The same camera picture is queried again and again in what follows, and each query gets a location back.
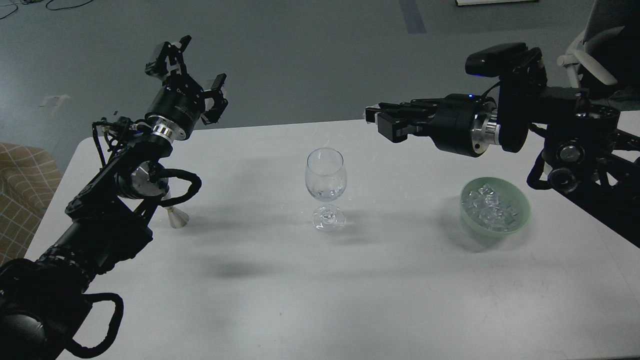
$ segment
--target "wine glass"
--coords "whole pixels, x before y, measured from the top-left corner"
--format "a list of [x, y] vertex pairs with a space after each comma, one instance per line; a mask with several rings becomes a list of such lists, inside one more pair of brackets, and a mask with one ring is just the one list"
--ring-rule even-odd
[[[347, 171], [342, 154], [329, 147], [311, 152], [307, 158], [305, 183], [309, 194], [320, 201], [338, 199], [347, 186]], [[335, 231], [344, 225], [344, 214], [335, 205], [318, 207], [312, 219], [314, 227], [320, 231]]]

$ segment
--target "white table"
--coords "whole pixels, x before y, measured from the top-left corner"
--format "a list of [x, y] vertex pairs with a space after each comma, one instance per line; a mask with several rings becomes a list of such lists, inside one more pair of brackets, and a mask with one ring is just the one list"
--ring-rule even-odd
[[[542, 148], [533, 134], [518, 154], [491, 147], [478, 159], [428, 138], [392, 144], [363, 120], [195, 131], [174, 146], [163, 165], [204, 185], [179, 206], [187, 227], [170, 228], [159, 209], [154, 241], [91, 284], [125, 300], [99, 359], [640, 355], [640, 250], [552, 190], [527, 187]], [[311, 227], [320, 203], [304, 183], [307, 155], [323, 146], [343, 153], [349, 176], [335, 202], [347, 224], [330, 234]], [[87, 139], [27, 258], [70, 225], [64, 207], [98, 166]], [[480, 176], [524, 191], [528, 228], [497, 243], [468, 234], [457, 198]], [[174, 181], [172, 193], [185, 186]], [[76, 340], [97, 344], [111, 311], [95, 306]]]

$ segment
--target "black cable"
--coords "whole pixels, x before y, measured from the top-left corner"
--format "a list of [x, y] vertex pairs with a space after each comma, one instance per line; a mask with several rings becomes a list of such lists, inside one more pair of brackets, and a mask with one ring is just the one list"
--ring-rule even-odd
[[548, 181], [540, 180], [542, 177], [542, 173], [545, 170], [545, 160], [542, 158], [542, 152], [536, 158], [536, 162], [531, 168], [531, 172], [529, 172], [529, 176], [527, 176], [527, 184], [530, 188], [534, 190], [549, 190], [551, 189], [551, 185]]
[[489, 89], [487, 89], [483, 94], [482, 97], [486, 97], [487, 95], [489, 95], [489, 92], [495, 88], [497, 88], [498, 86], [500, 86], [500, 81], [498, 81], [496, 84], [494, 84], [493, 86], [491, 86]]
[[107, 152], [113, 151], [113, 144], [111, 143], [111, 139], [109, 139], [109, 131], [105, 130], [105, 132], [103, 132], [102, 136], [104, 137], [104, 141], [107, 142], [107, 146], [109, 147], [107, 149]]
[[18, 11], [18, 4], [16, 4], [16, 3], [13, 3], [13, 4], [15, 5], [15, 9], [13, 9], [13, 11], [12, 11], [12, 12], [10, 12], [10, 13], [6, 14], [5, 16], [0, 17], [0, 20], [5, 19], [5, 18], [7, 18], [7, 16], [9, 16], [9, 15], [11, 15], [11, 14], [15, 13], [16, 11]]
[[158, 206], [162, 206], [163, 208], [167, 208], [169, 206], [174, 206], [177, 204], [182, 204], [183, 202], [189, 200], [194, 195], [198, 193], [200, 187], [202, 187], [202, 180], [196, 174], [192, 172], [188, 172], [185, 170], [180, 170], [176, 168], [166, 168], [157, 172], [153, 172], [149, 174], [149, 180], [151, 182], [156, 182], [158, 179], [163, 177], [177, 177], [178, 179], [186, 180], [191, 182], [187, 192], [184, 195], [178, 197], [172, 197], [171, 199], [162, 200]]
[[111, 345], [113, 345], [113, 342], [116, 340], [116, 336], [118, 335], [120, 323], [122, 322], [122, 316], [124, 314], [124, 301], [122, 301], [122, 297], [114, 293], [85, 294], [83, 295], [83, 298], [88, 302], [91, 302], [92, 304], [100, 301], [111, 301], [115, 304], [113, 316], [109, 321], [107, 336], [105, 336], [104, 340], [102, 340], [101, 343], [92, 348], [86, 348], [78, 344], [75, 340], [71, 339], [66, 346], [66, 349], [74, 356], [80, 357], [82, 359], [89, 359], [91, 357], [96, 357], [102, 354]]
[[102, 153], [102, 147], [100, 146], [100, 140], [98, 139], [98, 125], [99, 122], [94, 122], [91, 124], [93, 142], [95, 143], [95, 148], [98, 150], [98, 155], [100, 156], [100, 162], [102, 163], [102, 167], [107, 166], [107, 163], [104, 161], [104, 154]]
[[79, 8], [80, 6], [84, 6], [84, 5], [86, 5], [86, 4], [90, 3], [90, 2], [92, 2], [93, 0], [89, 0], [89, 1], [87, 1], [86, 3], [80, 4], [80, 5], [68, 6], [68, 7], [66, 7], [66, 8], [57, 8], [57, 9], [52, 9], [52, 8], [50, 8], [50, 7], [49, 7], [49, 4], [53, 3], [54, 1], [55, 1], [55, 0], [49, 0], [46, 4], [44, 4], [44, 7], [46, 7], [47, 9], [49, 9], [49, 10], [51, 10], [51, 11], [55, 12], [55, 11], [58, 11], [58, 10], [66, 10], [66, 9]]
[[534, 134], [540, 135], [543, 138], [547, 138], [547, 130], [539, 127], [535, 124], [529, 124], [529, 130], [531, 130]]
[[127, 119], [127, 123], [125, 124], [125, 126], [121, 129], [120, 131], [120, 136], [118, 137], [118, 143], [116, 145], [112, 145], [113, 144], [113, 140], [111, 139], [111, 143], [110, 146], [112, 146], [111, 148], [111, 156], [109, 157], [109, 161], [111, 161], [111, 159], [113, 158], [113, 156], [115, 156], [115, 154], [117, 154], [118, 152], [120, 152], [120, 150], [124, 149], [125, 144], [122, 143], [122, 140], [124, 139], [124, 136], [126, 135], [126, 133], [129, 131], [129, 127], [131, 126], [131, 120]]

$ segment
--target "glass base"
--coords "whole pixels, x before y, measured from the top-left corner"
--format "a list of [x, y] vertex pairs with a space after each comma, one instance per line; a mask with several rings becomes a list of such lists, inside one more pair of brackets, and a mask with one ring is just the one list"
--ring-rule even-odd
[[323, 205], [314, 211], [312, 216], [314, 227], [329, 233], [344, 226], [344, 214], [336, 205]]

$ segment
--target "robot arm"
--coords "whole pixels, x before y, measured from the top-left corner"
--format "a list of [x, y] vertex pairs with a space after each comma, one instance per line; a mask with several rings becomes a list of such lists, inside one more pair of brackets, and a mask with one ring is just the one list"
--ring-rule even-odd
[[[497, 105], [486, 93], [383, 102], [366, 109], [366, 121], [377, 123], [378, 132], [392, 142], [409, 134], [430, 136], [440, 150], [472, 157], [491, 144], [518, 152], [531, 130], [545, 144], [529, 186], [554, 189], [640, 247], [640, 158], [631, 162], [612, 153], [640, 151], [640, 138], [617, 128], [620, 112], [591, 104], [585, 88], [547, 86], [540, 49], [524, 43], [472, 54], [465, 67], [467, 74], [499, 77]], [[551, 170], [541, 180], [545, 164]]]
[[[64, 349], [89, 358], [113, 343], [122, 299], [84, 292], [96, 275], [133, 258], [153, 239], [148, 224], [158, 206], [179, 204], [198, 192], [202, 182], [196, 174], [164, 168], [159, 161], [171, 154], [173, 141], [190, 137], [198, 119], [217, 122], [228, 104], [221, 92], [225, 74], [205, 91], [187, 73], [182, 54], [190, 40], [186, 36], [176, 45], [159, 45], [147, 64], [146, 73], [160, 78], [163, 86], [144, 119], [103, 118], [93, 124], [98, 147], [97, 127], [112, 137], [112, 155], [104, 161], [99, 149], [102, 168], [66, 208], [73, 221], [69, 229], [37, 261], [14, 259], [0, 268], [0, 354], [9, 360], [55, 359]], [[207, 98], [214, 100], [209, 110]], [[170, 177], [191, 185], [184, 195], [163, 200]], [[132, 210], [120, 198], [141, 202]], [[107, 300], [116, 307], [105, 340], [93, 348], [77, 344], [73, 336], [92, 305]]]

